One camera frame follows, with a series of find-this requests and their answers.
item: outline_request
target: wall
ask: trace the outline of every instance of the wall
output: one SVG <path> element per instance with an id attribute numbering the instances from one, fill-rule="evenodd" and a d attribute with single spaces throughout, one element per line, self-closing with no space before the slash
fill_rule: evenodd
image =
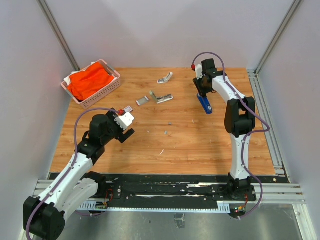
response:
<path id="1" fill-rule="evenodd" d="M 228 67 L 254 69 L 292 2 L 47 0 L 82 68 L 97 59 L 115 67 L 190 67 L 211 51 Z"/>
<path id="2" fill-rule="evenodd" d="M 23 203 L 49 171 L 72 68 L 35 0 L 1 1 L 0 36 L 0 233 L 15 240 Z"/>
<path id="3" fill-rule="evenodd" d="M 304 1 L 260 73 L 291 179 L 320 236 L 320 2 Z"/>

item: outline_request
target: red cable plug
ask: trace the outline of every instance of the red cable plug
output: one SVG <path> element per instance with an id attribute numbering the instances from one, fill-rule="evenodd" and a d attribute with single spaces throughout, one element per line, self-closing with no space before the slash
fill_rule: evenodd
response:
<path id="1" fill-rule="evenodd" d="M 119 114 L 120 116 L 122 116 L 123 114 L 125 114 L 125 110 L 120 109 L 120 110 L 118 111 L 118 114 Z"/>

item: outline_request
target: wooden table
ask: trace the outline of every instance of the wooden table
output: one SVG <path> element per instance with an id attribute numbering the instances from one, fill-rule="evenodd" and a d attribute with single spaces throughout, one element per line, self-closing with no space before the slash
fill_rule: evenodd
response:
<path id="1" fill-rule="evenodd" d="M 133 108 L 135 133 L 123 144 L 112 140 L 92 171 L 133 174 L 202 174 L 221 175 L 230 171 L 232 150 L 225 130 L 226 104 L 218 93 L 208 94 L 213 114 L 206 115 L 193 84 L 195 72 L 189 68 L 118 68 L 122 86 L 93 107 Z M 168 83 L 157 84 L 173 72 Z M 246 96 L 253 96 L 244 68 L 227 68 L 235 87 Z M 172 94 L 173 100 L 156 104 L 150 97 Z M 150 102 L 138 106 L 136 100 L 147 96 Z M 73 130 L 77 117 L 84 110 L 72 100 L 51 166 L 61 172 L 74 153 Z M 77 128 L 77 140 L 89 130 L 92 117 L 105 111 L 89 112 Z M 257 120 L 256 129 L 262 125 Z M 256 175 L 274 175 L 264 133 L 252 136 L 249 146 L 249 169 Z"/>

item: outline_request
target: orange fabric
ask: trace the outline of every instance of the orange fabric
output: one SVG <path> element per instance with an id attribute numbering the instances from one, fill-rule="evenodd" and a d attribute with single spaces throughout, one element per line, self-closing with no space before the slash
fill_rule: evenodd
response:
<path id="1" fill-rule="evenodd" d="M 107 86 L 114 78 L 100 62 L 96 62 L 85 71 L 70 75 L 71 83 L 67 89 L 76 99 L 83 101 Z"/>

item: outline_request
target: pink plastic basket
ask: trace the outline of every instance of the pink plastic basket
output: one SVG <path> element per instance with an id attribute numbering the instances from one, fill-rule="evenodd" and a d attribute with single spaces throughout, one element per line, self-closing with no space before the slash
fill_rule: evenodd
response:
<path id="1" fill-rule="evenodd" d="M 63 81 L 61 83 L 61 86 L 63 87 L 64 90 L 73 98 L 73 100 L 79 104 L 81 107 L 84 109 L 90 108 L 93 104 L 98 102 L 99 100 L 103 99 L 105 96 L 107 96 L 109 93 L 113 92 L 116 90 L 118 87 L 121 86 L 121 81 L 120 81 L 120 74 L 112 67 L 110 64 L 107 64 L 104 60 L 100 59 L 97 62 L 101 63 L 101 65 L 104 67 L 104 69 L 112 76 L 114 76 L 114 79 L 112 82 L 110 82 L 107 86 L 104 88 L 101 88 L 98 92 L 93 94 L 91 97 L 88 97 L 86 100 L 83 100 L 82 102 L 79 102 L 72 94 L 69 92 L 67 89 L 67 83 Z"/>

